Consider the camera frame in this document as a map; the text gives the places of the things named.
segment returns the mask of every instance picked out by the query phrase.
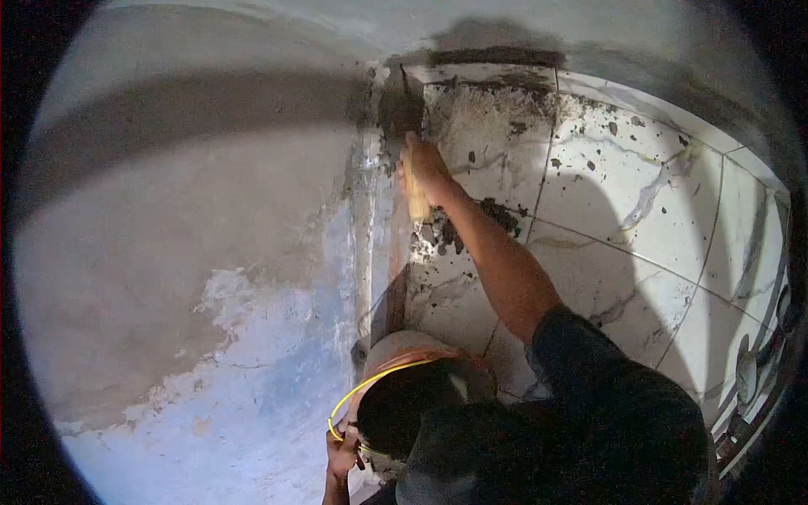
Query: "bathroom wall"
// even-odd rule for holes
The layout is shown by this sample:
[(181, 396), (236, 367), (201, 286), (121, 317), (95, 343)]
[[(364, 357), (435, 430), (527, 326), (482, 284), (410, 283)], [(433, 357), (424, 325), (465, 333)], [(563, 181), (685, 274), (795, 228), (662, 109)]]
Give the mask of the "bathroom wall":
[[(766, 161), (791, 153), (763, 64), (712, 3), (96, 11), (37, 117), (14, 257), (40, 393), (103, 500), (318, 502), (325, 419), (388, 280), (389, 237), (366, 234), (392, 212), (389, 180), (362, 172), (366, 62), (491, 45), (667, 99)], [(357, 204), (365, 187), (377, 204)]]

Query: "bucket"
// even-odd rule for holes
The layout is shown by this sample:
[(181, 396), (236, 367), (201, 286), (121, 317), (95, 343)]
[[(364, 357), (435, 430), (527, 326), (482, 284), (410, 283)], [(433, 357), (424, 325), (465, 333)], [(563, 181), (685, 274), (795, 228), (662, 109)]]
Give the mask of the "bucket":
[[(357, 423), (363, 397), (385, 377), (384, 372), (408, 364), (421, 363), (415, 365), (420, 367), (438, 360), (441, 370), (450, 377), (462, 403), (480, 402), (495, 397), (496, 380), (482, 356), (449, 346), (419, 331), (397, 331), (384, 337), (368, 352), (360, 384), (367, 383), (351, 396), (346, 413), (348, 422)], [(368, 448), (361, 428), (360, 442), (364, 448)]]

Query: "yellow wire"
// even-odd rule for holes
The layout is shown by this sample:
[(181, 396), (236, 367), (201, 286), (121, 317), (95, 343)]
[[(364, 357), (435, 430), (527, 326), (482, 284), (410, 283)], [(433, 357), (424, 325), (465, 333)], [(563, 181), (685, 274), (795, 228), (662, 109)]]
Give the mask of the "yellow wire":
[[(389, 369), (385, 370), (384, 372), (379, 372), (376, 375), (374, 375), (373, 377), (370, 377), (369, 379), (366, 379), (366, 380), (360, 382), (360, 384), (357, 385), (354, 389), (351, 389), (350, 393), (343, 396), (343, 399), (340, 400), (337, 403), (337, 406), (334, 407), (334, 409), (331, 411), (331, 415), (328, 416), (328, 429), (331, 430), (331, 435), (333, 435), (334, 438), (339, 440), (340, 442), (343, 441), (343, 437), (339, 436), (337, 431), (334, 429), (334, 416), (337, 415), (337, 410), (339, 410), (339, 408), (343, 405), (343, 403), (345, 403), (346, 400), (348, 400), (351, 396), (353, 396), (353, 393), (355, 393), (355, 392), (359, 391), (360, 389), (364, 388), (369, 382), (375, 381), (376, 379), (381, 379), (385, 375), (389, 375), (390, 373), (397, 372), (398, 370), (403, 370), (404, 368), (414, 367), (414, 366), (419, 365), (419, 364), (431, 363), (432, 361), (435, 361), (435, 360), (420, 360), (420, 361), (414, 361), (412, 363), (407, 363), (407, 364), (399, 364), (396, 367), (389, 368)], [(378, 454), (382, 454), (382, 452), (374, 451), (373, 449), (371, 449), (370, 447), (368, 447), (365, 444), (360, 443), (359, 446), (360, 446), (360, 448), (362, 448), (362, 449), (364, 449), (366, 451), (371, 451), (371, 452), (376, 452)]]

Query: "tiled wall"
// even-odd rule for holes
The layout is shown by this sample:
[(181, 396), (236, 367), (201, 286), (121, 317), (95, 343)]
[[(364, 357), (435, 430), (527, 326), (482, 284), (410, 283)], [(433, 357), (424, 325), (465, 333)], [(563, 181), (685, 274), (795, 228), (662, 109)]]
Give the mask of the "tiled wall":
[[(781, 181), (701, 118), (614, 82), (513, 65), (409, 71), (433, 83), (426, 131), (455, 178), (507, 207), (565, 303), (680, 383), (711, 424), (734, 397), (742, 341), (771, 335), (785, 282)], [(503, 85), (515, 72), (540, 85)], [(438, 238), (421, 231), (413, 245), (408, 324), (485, 353), (506, 395), (527, 394), (523, 346), (468, 251), (439, 251), (440, 223), (429, 231)]]

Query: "wooden handle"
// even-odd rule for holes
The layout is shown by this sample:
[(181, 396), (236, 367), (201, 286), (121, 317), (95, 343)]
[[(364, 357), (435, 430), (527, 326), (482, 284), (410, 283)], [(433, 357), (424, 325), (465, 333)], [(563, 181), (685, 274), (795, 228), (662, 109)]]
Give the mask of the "wooden handle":
[(406, 183), (407, 207), (410, 210), (410, 220), (423, 221), (431, 214), (427, 196), (423, 194), (421, 185), (412, 173), (412, 157), (409, 150), (404, 151), (404, 182)]

